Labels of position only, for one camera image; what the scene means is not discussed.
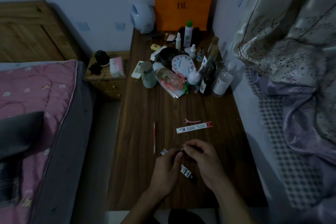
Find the drawer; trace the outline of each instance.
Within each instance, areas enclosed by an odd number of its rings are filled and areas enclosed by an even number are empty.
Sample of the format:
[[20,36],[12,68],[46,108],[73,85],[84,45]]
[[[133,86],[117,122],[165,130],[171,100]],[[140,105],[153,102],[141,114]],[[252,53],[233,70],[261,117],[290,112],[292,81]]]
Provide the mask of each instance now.
[[104,93],[112,100],[120,101],[122,98],[122,92],[119,90],[105,91]]
[[91,82],[93,86],[95,86],[97,89],[100,89],[102,91],[123,91],[125,87],[125,81],[124,80],[118,80],[118,81],[96,81]]

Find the dl logo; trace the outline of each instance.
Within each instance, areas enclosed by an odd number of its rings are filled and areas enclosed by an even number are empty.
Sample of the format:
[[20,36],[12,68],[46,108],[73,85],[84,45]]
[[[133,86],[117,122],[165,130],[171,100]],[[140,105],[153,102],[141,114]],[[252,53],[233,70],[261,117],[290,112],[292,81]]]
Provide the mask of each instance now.
[[186,8],[186,2],[184,1],[183,3],[178,3],[177,4],[177,9],[185,9]]

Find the red pen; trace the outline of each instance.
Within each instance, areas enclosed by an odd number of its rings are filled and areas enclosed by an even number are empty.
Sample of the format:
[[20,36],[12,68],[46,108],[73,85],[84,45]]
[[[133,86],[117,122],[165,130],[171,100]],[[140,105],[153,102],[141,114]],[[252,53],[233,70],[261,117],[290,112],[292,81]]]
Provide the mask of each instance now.
[[154,122],[154,155],[156,155],[156,128]]

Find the green cap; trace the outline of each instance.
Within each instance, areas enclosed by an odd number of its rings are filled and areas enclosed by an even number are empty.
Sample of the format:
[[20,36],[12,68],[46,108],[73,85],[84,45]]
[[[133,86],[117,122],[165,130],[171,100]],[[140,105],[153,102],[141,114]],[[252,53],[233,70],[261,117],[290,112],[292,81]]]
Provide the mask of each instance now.
[[193,21],[192,20],[188,20],[187,21],[187,27],[191,28],[193,26]]

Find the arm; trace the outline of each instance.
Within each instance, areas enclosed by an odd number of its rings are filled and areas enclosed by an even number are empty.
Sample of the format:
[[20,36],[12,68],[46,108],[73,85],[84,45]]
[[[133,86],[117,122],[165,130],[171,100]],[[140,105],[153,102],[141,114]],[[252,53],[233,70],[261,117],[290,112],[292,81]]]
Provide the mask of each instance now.
[[183,154],[181,152],[178,153],[178,151],[179,149],[171,149],[165,155],[156,159],[148,190],[141,195],[136,205],[121,224],[145,223],[146,220],[153,216],[166,196],[174,191],[183,157]]
[[[190,146],[198,147],[203,152]],[[196,160],[205,184],[217,198],[225,222],[228,224],[256,223],[244,200],[225,174],[215,147],[212,144],[194,139],[186,142],[184,151]]]

